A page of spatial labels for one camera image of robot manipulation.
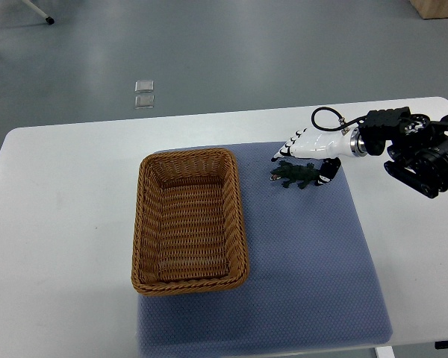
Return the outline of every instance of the wicker basket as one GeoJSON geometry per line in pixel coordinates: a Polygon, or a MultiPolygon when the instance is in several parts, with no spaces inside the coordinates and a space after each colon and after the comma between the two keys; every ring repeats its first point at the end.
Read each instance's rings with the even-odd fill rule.
{"type": "Polygon", "coordinates": [[[134,288],[149,296],[218,291],[248,274],[234,155],[212,148],[146,157],[137,185],[134,288]]]}

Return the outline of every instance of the robotic arm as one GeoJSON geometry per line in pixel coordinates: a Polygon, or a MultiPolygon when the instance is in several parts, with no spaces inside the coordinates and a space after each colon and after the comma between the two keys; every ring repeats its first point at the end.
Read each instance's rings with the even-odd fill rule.
{"type": "Polygon", "coordinates": [[[371,110],[349,123],[336,110],[317,108],[311,117],[313,128],[297,131],[274,154],[281,157],[324,159],[316,185],[331,181],[340,168],[340,155],[363,157],[381,155],[387,140],[393,160],[384,164],[388,174],[429,198],[448,190],[448,116],[439,122],[423,114],[411,114],[408,107],[371,110]],[[340,126],[322,128],[315,115],[329,110],[338,116],[340,126]]]}

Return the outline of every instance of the blue felt pad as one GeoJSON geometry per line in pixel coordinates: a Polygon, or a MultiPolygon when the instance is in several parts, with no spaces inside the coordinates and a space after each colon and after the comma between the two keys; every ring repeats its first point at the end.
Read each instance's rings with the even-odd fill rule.
{"type": "MultiPolygon", "coordinates": [[[[340,170],[324,186],[270,181],[281,143],[224,145],[240,176],[250,274],[229,291],[139,297],[142,357],[220,357],[380,345],[392,334],[340,170]]],[[[307,161],[287,161],[305,165],[307,161]]],[[[316,168],[320,161],[313,161],[316,168]]]]}

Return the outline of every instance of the green toy lizard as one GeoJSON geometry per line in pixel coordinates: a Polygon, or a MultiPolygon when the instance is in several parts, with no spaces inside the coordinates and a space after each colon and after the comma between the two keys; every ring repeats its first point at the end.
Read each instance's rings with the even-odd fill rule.
{"type": "Polygon", "coordinates": [[[311,181],[317,180],[319,178],[319,171],[314,169],[314,164],[307,163],[307,166],[295,166],[281,160],[279,167],[270,172],[272,176],[270,180],[275,181],[281,178],[286,178],[288,180],[282,182],[284,188],[288,188],[290,184],[295,183],[297,180],[302,180],[297,186],[300,189],[304,189],[311,181]]]}

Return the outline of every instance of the white table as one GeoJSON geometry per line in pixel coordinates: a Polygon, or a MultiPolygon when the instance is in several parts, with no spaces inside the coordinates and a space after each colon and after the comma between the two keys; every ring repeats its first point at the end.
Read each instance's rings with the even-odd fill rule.
{"type": "MultiPolygon", "coordinates": [[[[444,98],[336,104],[346,118],[444,98]]],[[[284,142],[316,107],[18,128],[0,152],[0,357],[136,357],[130,282],[137,170],[152,152],[284,142]]],[[[389,344],[448,339],[448,192],[342,158],[393,326],[389,344]]]]}

